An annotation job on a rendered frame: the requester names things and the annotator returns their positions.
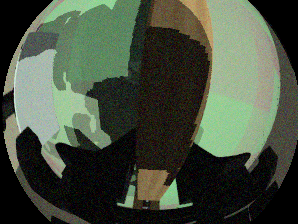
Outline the brown wooden post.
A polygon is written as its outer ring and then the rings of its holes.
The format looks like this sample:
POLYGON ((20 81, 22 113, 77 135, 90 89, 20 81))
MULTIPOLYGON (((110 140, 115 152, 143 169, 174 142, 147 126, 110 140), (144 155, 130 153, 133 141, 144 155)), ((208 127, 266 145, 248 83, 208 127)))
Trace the brown wooden post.
POLYGON ((137 194, 134 193, 132 209, 160 210, 160 200, 149 202, 146 202, 145 200, 137 200, 137 194))

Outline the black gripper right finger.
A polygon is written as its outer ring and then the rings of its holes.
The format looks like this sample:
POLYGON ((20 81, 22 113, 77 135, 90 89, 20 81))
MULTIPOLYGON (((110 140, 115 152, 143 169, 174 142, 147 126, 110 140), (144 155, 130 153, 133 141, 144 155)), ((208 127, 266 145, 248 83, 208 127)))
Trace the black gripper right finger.
POLYGON ((192 198, 212 185, 217 177, 230 169, 245 165, 250 159, 250 153, 241 153, 241 155, 216 157, 200 148, 200 145, 193 143, 189 155, 186 156, 184 164, 176 176, 178 204, 192 204, 192 198))

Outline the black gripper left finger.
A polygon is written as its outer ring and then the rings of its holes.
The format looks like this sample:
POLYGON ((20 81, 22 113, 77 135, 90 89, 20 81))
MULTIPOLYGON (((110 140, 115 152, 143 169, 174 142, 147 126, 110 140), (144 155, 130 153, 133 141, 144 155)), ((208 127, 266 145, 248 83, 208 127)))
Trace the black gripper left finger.
POLYGON ((126 132, 120 139, 110 143, 108 147, 98 151, 86 151, 86 149, 72 147, 72 145, 57 143, 57 153, 63 159, 65 167, 71 167, 76 171, 90 177, 102 180, 117 202, 125 204, 128 194, 130 179, 136 165, 136 133, 137 127, 126 132))

